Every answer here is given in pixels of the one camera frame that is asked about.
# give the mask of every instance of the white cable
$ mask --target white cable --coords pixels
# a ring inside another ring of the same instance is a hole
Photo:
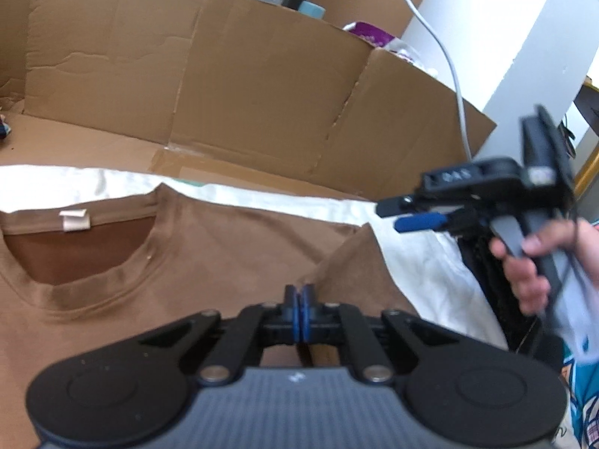
[[[459,80],[457,78],[457,71],[455,70],[455,66],[453,65],[453,61],[449,56],[449,52],[445,49],[445,46],[441,42],[441,39],[429,25],[429,23],[424,20],[424,17],[418,11],[418,8],[414,6],[412,0],[405,0],[411,12],[414,13],[414,16],[418,19],[418,21],[428,30],[428,32],[432,35],[432,38],[436,40],[441,47],[443,54],[445,55],[445,59],[447,59],[447,64],[449,65],[449,70],[451,71],[451,77],[453,77],[453,85],[455,86],[455,95],[457,100],[457,116],[459,118],[459,128],[462,133],[462,143],[463,150],[466,152],[466,158],[468,161],[472,160],[472,152],[470,150],[470,145],[468,143],[468,130],[466,129],[466,113],[463,110],[463,98],[462,98],[462,89],[459,87]]]

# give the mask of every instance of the white cloth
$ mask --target white cloth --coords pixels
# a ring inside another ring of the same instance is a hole
[[[370,223],[391,278],[418,314],[428,321],[506,348],[505,336],[456,242],[433,232],[398,234],[391,219],[382,220],[374,204],[324,198],[299,198],[236,187],[202,187],[171,178],[106,169],[48,166],[0,167],[0,211],[65,206],[146,194],[160,183],[191,198],[293,214],[328,222]]]

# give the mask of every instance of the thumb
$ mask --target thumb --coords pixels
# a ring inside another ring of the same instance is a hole
[[[568,220],[553,220],[535,234],[528,235],[522,242],[524,253],[542,256],[556,248],[569,249],[574,244],[574,223]]]

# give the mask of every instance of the cardboard flap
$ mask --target cardboard flap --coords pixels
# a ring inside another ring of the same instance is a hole
[[[30,0],[0,0],[0,107],[25,97],[25,46]]]
[[[475,153],[494,124],[471,104],[465,107]],[[409,193],[424,171],[463,160],[455,93],[390,52],[375,49],[311,181],[381,199]]]
[[[220,159],[302,177],[370,50],[282,7],[205,0],[171,139]]]
[[[202,0],[32,0],[26,113],[167,143]]]

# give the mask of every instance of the brown t-shirt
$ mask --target brown t-shirt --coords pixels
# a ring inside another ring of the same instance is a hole
[[[369,227],[209,204],[166,186],[65,209],[79,208],[91,229],[63,232],[60,210],[0,214],[0,449],[37,444],[24,399],[40,370],[202,309],[232,317],[314,281],[322,300],[368,314],[413,311]]]

